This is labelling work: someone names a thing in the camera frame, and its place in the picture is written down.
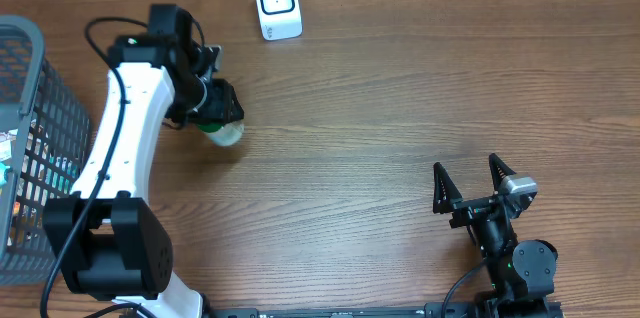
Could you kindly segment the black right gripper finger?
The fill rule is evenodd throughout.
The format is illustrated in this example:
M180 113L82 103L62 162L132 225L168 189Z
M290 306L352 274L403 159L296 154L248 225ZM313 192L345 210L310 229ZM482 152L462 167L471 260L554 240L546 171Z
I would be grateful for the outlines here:
M493 187L495 191L498 191L503 180L508 176L515 175L516 172L512 170L496 153L491 153L488 160Z
M440 214L453 212L456 205L463 201L463 197L440 162L433 165L433 172L433 212Z

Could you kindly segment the green lid clear jar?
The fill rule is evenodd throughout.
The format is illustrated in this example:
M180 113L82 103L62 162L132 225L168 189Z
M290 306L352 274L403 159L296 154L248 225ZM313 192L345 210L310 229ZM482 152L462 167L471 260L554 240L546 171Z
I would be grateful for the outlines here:
M215 145L229 147L240 141L245 131L245 125L244 122L240 120L224 125L215 123L198 125L198 129Z

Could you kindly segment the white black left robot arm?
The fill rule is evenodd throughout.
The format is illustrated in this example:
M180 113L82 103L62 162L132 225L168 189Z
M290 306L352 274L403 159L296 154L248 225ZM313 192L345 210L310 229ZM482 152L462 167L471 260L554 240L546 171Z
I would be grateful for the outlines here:
M162 127L200 129L229 147L244 132L233 86L218 77L222 50L175 4L154 4L141 32L100 52L108 96L88 161L68 196L45 205L53 277L129 317L209 317L206 296L174 271L171 239L149 205Z

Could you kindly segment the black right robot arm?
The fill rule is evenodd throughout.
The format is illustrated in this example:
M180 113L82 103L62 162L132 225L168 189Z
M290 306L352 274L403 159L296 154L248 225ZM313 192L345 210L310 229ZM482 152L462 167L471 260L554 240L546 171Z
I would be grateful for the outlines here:
M519 218L538 193L536 181L516 173L497 154L488 157L493 193L466 200L444 166L433 165L435 214L450 214L450 227L464 227L481 261L459 278L438 306L424 306L437 317L561 317L559 303L550 303L557 269L557 249L545 240L519 241L512 221ZM455 305L452 298L469 278L485 269L490 291L472 302Z

